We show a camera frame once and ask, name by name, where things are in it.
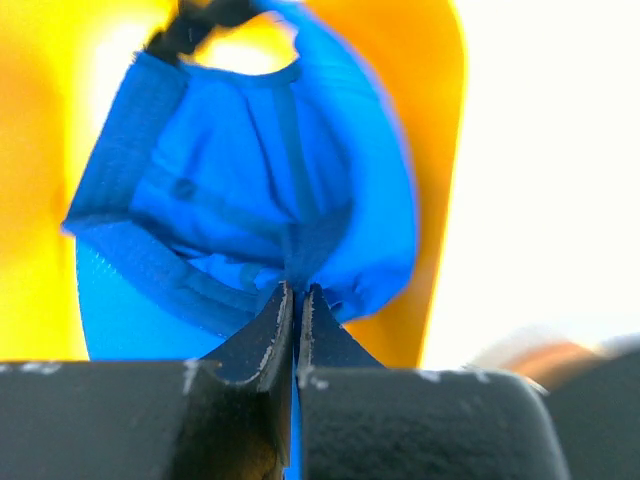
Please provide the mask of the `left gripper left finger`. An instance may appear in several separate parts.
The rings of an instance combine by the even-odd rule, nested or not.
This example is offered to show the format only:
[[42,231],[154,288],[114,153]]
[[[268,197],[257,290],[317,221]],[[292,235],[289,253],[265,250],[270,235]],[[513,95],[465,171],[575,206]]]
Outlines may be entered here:
[[203,358],[6,362],[5,479],[279,479],[290,457],[293,294]]

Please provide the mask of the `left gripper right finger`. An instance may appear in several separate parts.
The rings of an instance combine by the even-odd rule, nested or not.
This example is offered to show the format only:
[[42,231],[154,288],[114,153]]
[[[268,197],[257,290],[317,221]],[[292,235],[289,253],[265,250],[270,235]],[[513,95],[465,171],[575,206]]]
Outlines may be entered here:
[[313,286],[297,383],[305,479],[566,479],[541,395],[478,369],[392,369],[334,318]]

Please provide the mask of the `blue hat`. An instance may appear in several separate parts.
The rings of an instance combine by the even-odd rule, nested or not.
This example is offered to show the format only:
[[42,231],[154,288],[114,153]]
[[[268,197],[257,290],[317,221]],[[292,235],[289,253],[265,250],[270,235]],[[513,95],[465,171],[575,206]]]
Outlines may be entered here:
[[176,362],[169,479],[429,471],[408,371],[344,328],[409,282],[405,138],[292,1],[183,3],[128,68],[63,228],[93,361]]

